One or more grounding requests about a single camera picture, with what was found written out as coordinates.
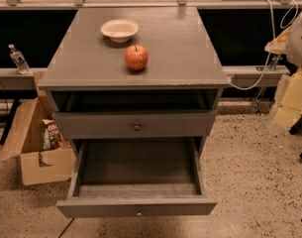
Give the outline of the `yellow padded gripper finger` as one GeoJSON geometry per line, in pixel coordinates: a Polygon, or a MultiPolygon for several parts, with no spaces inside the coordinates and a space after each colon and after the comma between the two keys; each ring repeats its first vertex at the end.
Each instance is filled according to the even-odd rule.
{"type": "Polygon", "coordinates": [[[286,134],[301,117],[302,67],[291,76],[281,76],[269,112],[268,130],[271,134],[286,134]]]}

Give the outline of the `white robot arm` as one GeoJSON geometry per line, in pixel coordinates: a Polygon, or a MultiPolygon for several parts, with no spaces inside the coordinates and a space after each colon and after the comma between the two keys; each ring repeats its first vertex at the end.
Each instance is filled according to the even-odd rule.
{"type": "Polygon", "coordinates": [[[290,27],[265,48],[273,54],[284,54],[298,70],[291,76],[283,75],[275,92],[275,103],[271,107],[269,131],[285,134],[302,117],[302,11],[290,27]]]}

